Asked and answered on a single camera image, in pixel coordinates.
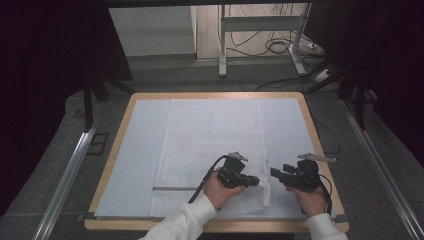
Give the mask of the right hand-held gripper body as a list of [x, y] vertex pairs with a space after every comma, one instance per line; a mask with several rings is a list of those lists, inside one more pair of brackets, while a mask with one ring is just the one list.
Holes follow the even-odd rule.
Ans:
[[336, 162], [335, 158], [319, 156], [313, 153], [299, 154], [297, 166], [283, 165], [283, 176], [290, 181], [290, 187], [312, 192], [322, 185], [318, 161]]

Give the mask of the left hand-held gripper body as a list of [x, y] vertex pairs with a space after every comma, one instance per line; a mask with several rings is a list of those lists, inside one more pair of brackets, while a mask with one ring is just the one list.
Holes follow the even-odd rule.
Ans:
[[245, 168], [247, 159], [239, 152], [232, 152], [225, 156], [224, 165], [218, 171], [217, 178], [227, 188], [234, 189], [238, 186], [248, 186], [246, 177], [241, 173]]

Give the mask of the white towel with grey stripe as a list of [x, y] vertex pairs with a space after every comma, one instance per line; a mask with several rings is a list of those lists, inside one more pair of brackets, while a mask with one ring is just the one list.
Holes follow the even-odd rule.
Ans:
[[215, 161], [237, 152], [244, 174], [259, 178], [232, 197], [219, 212], [234, 217], [264, 209], [270, 201], [267, 152], [261, 104], [249, 99], [199, 99], [171, 102], [150, 214], [165, 217], [189, 201]]

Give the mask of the person's left hand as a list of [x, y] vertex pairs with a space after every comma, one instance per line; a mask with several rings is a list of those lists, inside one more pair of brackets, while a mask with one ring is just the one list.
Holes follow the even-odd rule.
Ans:
[[204, 194], [208, 197], [211, 204], [216, 210], [221, 209], [233, 196], [241, 194], [244, 186], [237, 186], [236, 188], [227, 188], [218, 180], [218, 173], [220, 169], [214, 170], [204, 187]]

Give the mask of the person's right hand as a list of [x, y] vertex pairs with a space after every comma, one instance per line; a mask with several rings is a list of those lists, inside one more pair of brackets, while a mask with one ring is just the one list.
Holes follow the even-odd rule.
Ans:
[[301, 209], [308, 217], [327, 212], [327, 201], [321, 189], [317, 188], [312, 192], [304, 192], [294, 187], [287, 186], [286, 190], [295, 194]]

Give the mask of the black stand legs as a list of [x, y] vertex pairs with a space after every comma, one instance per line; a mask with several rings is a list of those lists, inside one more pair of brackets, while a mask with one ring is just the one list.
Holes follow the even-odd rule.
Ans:
[[366, 99], [367, 83], [366, 77], [361, 70], [354, 67], [344, 71], [343, 80], [337, 90], [337, 96], [340, 99], [348, 99], [352, 94], [355, 95], [354, 104], [354, 119], [362, 130], [366, 129], [364, 122], [364, 108], [372, 100]]
[[132, 95], [135, 90], [124, 85], [120, 81], [114, 80], [112, 77], [100, 74], [98, 76], [86, 77], [84, 80], [84, 113], [85, 113], [85, 129], [84, 132], [88, 133], [94, 126], [94, 112], [91, 94], [94, 94], [96, 99], [100, 102], [106, 102], [109, 99], [109, 92], [106, 89], [106, 83], [122, 90], [123, 92]]

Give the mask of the white table mat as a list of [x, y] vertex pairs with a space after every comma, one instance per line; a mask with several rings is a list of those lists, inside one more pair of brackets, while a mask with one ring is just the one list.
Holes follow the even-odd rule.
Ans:
[[[171, 102], [177, 99], [139, 100], [118, 144], [118, 155], [95, 215], [103, 217], [154, 217], [150, 214]], [[296, 197], [285, 190], [270, 168], [295, 165], [299, 154], [314, 150], [300, 103], [295, 98], [259, 98], [270, 183], [269, 205], [250, 214], [221, 219], [300, 219]], [[221, 166], [223, 158], [212, 166]]]

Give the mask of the white power strip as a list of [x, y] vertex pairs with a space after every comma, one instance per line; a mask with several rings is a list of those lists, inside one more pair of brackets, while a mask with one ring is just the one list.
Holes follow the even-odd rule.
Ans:
[[327, 79], [329, 76], [333, 74], [333, 71], [330, 69], [324, 69], [322, 70], [315, 78], [314, 81], [316, 83], [322, 82], [323, 80]]

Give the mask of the wooden table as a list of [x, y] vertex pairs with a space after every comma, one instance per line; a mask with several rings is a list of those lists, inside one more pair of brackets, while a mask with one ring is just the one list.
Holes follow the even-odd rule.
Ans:
[[[260, 92], [229, 92], [229, 93], [137, 93], [131, 96], [125, 111], [117, 136], [113, 143], [103, 175], [97, 187], [95, 196], [89, 211], [94, 213], [98, 207], [100, 198], [111, 176], [117, 155], [118, 144], [124, 136], [129, 124], [133, 108], [139, 100], [165, 100], [165, 99], [259, 99], [259, 98], [295, 98], [299, 101], [307, 129], [311, 135], [314, 150], [311, 153], [323, 152], [319, 142], [311, 114], [304, 96], [299, 92], [260, 93]], [[85, 226], [91, 230], [148, 230], [156, 225], [163, 217], [103, 217], [96, 220], [86, 220]], [[219, 216], [210, 221], [205, 229], [209, 233], [296, 233], [304, 232], [307, 227], [306, 217], [300, 219], [221, 219]]]

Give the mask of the black floor grid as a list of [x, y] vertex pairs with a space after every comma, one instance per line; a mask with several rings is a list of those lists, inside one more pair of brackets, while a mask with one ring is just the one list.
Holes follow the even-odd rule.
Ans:
[[96, 133], [88, 147], [87, 155], [100, 156], [103, 154], [108, 140], [108, 133]]

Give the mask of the dark curtain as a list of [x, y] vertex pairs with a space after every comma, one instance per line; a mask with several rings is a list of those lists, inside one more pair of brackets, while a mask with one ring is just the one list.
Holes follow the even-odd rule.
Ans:
[[304, 35], [335, 67], [345, 67], [387, 5], [391, 10], [366, 51], [362, 74], [376, 94], [375, 111], [424, 167], [424, 0], [315, 2]]
[[132, 77], [102, 0], [0, 0], [0, 216], [42, 158], [69, 96]]

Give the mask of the white cabinet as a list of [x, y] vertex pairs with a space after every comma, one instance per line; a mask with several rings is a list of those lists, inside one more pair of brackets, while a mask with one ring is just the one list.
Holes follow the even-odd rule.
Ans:
[[127, 57], [196, 52], [196, 13], [192, 6], [110, 8]]

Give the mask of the metal floor rail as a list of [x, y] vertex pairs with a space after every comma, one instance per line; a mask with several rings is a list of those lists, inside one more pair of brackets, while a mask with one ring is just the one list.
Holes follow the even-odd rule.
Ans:
[[424, 240], [424, 227], [389, 173], [367, 131], [357, 122], [353, 107], [347, 100], [340, 100], [340, 104], [411, 240]]
[[95, 105], [93, 123], [81, 134], [73, 154], [71, 155], [71, 158], [63, 172], [56, 190], [31, 240], [49, 240], [54, 226], [59, 218], [60, 212], [75, 181], [82, 161], [84, 160], [90, 143], [94, 137], [104, 108], [105, 103], [97, 103]]

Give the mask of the white metal desk frame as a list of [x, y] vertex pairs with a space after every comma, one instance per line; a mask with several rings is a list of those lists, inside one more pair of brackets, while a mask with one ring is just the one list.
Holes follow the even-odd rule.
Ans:
[[298, 74], [305, 75], [306, 70], [300, 59], [298, 50], [310, 6], [311, 4], [307, 3], [299, 16], [228, 17], [225, 14], [226, 6], [221, 5], [221, 15], [218, 24], [218, 33], [220, 36], [219, 76], [225, 77], [227, 75], [226, 34], [228, 32], [252, 31], [294, 31], [296, 36], [289, 45], [288, 50]]

